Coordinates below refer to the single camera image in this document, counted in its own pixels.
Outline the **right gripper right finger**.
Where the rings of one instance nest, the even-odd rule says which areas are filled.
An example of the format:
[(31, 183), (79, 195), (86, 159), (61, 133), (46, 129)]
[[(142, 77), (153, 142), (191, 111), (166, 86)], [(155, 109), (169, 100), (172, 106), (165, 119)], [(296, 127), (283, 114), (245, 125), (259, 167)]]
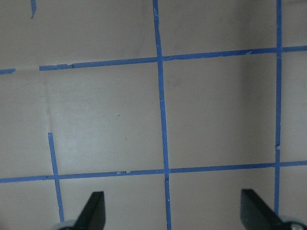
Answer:
[(287, 230), (274, 211), (252, 189), (242, 189), (240, 219), (246, 230)]

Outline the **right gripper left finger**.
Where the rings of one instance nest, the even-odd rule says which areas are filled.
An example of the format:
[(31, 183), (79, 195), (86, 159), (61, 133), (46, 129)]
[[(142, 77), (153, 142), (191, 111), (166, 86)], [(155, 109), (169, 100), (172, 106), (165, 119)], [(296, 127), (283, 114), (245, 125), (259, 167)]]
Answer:
[(93, 192), (74, 223), (73, 230), (103, 230), (106, 224), (104, 192)]

